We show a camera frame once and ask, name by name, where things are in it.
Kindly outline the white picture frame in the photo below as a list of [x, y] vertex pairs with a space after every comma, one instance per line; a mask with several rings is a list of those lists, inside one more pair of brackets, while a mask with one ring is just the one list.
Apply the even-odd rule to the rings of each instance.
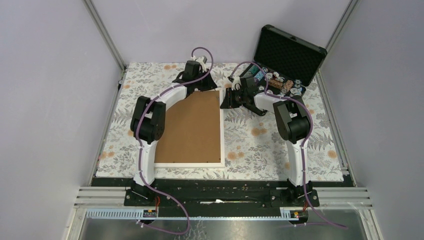
[[157, 168], [223, 168], [223, 89], [195, 91], [173, 105], [157, 143]]

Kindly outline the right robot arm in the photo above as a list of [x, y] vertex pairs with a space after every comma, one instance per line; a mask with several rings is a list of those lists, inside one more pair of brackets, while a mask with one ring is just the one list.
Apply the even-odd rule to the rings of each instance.
[[221, 109], [241, 106], [264, 116], [273, 113], [280, 137], [285, 141], [290, 172], [287, 174], [289, 190], [287, 201], [293, 206], [301, 205], [312, 184], [307, 174], [307, 145], [313, 129], [313, 120], [300, 96], [286, 97], [261, 90], [253, 77], [230, 76], [231, 86], [225, 89]]

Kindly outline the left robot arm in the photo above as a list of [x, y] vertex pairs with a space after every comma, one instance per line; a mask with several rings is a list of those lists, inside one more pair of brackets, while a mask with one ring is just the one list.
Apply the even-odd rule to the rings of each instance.
[[133, 111], [130, 130], [139, 143], [137, 172], [134, 182], [143, 186], [136, 192], [136, 199], [144, 206], [152, 204], [155, 192], [147, 187], [155, 180], [155, 153], [165, 131], [166, 112], [176, 103], [188, 98], [196, 90], [211, 91], [217, 88], [206, 67], [205, 56], [192, 57], [168, 88], [154, 97], [139, 96]]

